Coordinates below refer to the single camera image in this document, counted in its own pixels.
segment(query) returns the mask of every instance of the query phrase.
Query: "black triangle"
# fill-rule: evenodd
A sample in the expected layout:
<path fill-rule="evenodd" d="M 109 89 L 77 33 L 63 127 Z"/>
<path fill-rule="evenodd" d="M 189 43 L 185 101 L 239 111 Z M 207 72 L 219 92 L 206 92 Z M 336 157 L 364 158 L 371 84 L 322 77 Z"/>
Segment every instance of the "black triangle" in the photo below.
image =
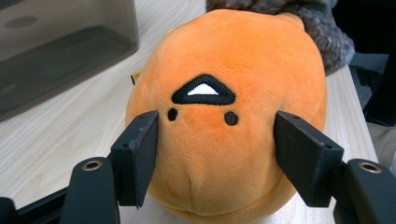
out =
<path fill-rule="evenodd" d="M 206 84 L 213 88 L 218 95 L 214 94 L 195 94 L 188 95 L 190 91 L 195 89 L 201 84 Z M 230 105 L 235 102 L 235 94 L 227 88 L 223 83 L 215 79 L 214 77 L 203 74 L 200 75 L 172 95 L 172 102 L 179 105 Z"/>

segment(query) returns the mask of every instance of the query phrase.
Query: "white teeth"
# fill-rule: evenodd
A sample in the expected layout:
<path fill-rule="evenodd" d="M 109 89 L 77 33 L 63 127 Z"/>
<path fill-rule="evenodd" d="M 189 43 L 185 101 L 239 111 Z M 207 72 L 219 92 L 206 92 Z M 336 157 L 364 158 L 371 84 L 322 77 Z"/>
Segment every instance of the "white teeth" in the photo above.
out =
<path fill-rule="evenodd" d="M 219 95 L 219 93 L 209 85 L 202 83 L 195 87 L 192 91 L 189 91 L 187 95 Z"/>

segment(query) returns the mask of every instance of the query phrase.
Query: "orange fabric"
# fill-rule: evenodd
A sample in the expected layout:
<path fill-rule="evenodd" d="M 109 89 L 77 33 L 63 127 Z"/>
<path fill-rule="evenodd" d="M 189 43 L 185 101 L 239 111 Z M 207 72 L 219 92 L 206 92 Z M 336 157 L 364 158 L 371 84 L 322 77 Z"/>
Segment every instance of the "orange fabric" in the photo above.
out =
<path fill-rule="evenodd" d="M 231 105 L 178 105 L 172 95 L 201 74 L 235 93 Z M 168 111 L 177 110 L 171 121 Z M 159 111 L 157 161 L 148 192 L 197 223 L 254 223 L 295 193 L 276 163 L 276 111 L 322 130 L 322 60 L 294 16 L 215 10 L 169 32 L 131 93 L 126 122 Z M 224 114 L 234 112 L 234 126 Z"/>

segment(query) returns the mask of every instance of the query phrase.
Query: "black eye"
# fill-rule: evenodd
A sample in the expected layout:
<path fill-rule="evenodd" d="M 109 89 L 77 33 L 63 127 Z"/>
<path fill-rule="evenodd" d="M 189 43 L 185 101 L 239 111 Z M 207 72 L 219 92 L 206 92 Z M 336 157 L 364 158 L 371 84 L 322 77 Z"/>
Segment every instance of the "black eye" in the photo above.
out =
<path fill-rule="evenodd" d="M 168 119 L 169 119 L 170 121 L 174 121 L 176 118 L 177 118 L 177 110 L 174 109 L 174 108 L 171 108 L 171 109 L 168 111 Z"/>
<path fill-rule="evenodd" d="M 234 112 L 229 111 L 224 114 L 224 120 L 228 125 L 234 126 L 238 123 L 238 116 Z"/>

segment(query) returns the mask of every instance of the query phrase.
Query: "wooden table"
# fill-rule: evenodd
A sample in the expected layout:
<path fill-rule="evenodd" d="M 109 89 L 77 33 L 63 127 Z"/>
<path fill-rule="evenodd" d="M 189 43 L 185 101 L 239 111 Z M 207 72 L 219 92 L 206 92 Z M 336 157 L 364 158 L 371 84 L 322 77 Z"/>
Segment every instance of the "wooden table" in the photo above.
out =
<path fill-rule="evenodd" d="M 68 185 L 82 160 L 106 156 L 124 128 L 133 87 L 129 75 L 142 68 L 166 31 L 205 12 L 205 0 L 135 0 L 140 49 L 106 71 L 0 123 L 0 196 L 20 208 Z M 327 77 L 325 133 L 345 150 L 344 161 L 376 161 L 358 96 L 347 67 Z M 123 223 L 189 223 L 148 196 L 138 211 L 121 208 Z M 262 223 L 333 223 L 331 208 L 307 208 L 294 196 Z"/>

